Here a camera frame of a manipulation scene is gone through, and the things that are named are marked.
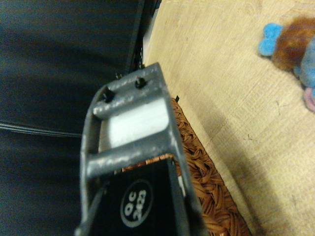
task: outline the brown plush fur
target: brown plush fur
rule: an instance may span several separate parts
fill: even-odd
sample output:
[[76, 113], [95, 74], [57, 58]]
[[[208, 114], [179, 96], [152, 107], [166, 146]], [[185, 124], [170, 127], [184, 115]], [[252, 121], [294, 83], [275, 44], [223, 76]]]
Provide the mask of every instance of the brown plush fur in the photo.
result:
[[272, 60], [276, 67], [290, 70], [299, 65], [315, 35], [315, 18], [298, 17], [285, 26], [276, 42]]

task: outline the plush toy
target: plush toy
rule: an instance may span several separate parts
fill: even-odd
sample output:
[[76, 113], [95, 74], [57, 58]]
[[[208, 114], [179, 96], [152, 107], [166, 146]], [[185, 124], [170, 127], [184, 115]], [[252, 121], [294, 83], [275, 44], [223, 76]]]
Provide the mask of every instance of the plush toy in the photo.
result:
[[298, 17], [285, 27], [269, 23], [263, 33], [260, 54], [271, 56], [280, 69], [293, 69], [306, 86], [306, 106], [315, 112], [315, 18]]

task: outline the blue plush ear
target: blue plush ear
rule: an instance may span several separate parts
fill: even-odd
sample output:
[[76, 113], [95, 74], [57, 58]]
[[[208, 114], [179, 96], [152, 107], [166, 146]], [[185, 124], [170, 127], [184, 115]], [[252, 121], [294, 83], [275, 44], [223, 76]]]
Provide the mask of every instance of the blue plush ear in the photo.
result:
[[264, 38], [258, 46], [259, 53], [263, 56], [272, 56], [275, 50], [276, 41], [273, 38]]
[[283, 26], [275, 23], [269, 23], [264, 27], [263, 33], [265, 37], [263, 40], [261, 40], [258, 46], [260, 54], [263, 56], [272, 56], [275, 50], [277, 38], [280, 35], [282, 29]]

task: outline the dark gray fabric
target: dark gray fabric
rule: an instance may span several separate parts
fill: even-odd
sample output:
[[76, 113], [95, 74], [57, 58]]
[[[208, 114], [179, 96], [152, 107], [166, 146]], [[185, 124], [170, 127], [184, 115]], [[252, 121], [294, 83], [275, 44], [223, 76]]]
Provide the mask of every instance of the dark gray fabric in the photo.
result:
[[0, 235], [73, 235], [81, 216], [80, 144], [0, 130]]
[[95, 92], [131, 67], [143, 0], [4, 0], [0, 122], [81, 133]]

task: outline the circular logo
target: circular logo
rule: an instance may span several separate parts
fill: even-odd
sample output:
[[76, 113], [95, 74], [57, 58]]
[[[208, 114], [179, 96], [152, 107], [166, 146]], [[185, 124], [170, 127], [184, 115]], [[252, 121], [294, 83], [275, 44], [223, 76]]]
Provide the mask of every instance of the circular logo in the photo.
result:
[[147, 218], [153, 203], [150, 183], [140, 179], [132, 183], [124, 194], [120, 206], [123, 223], [131, 228], [141, 225]]

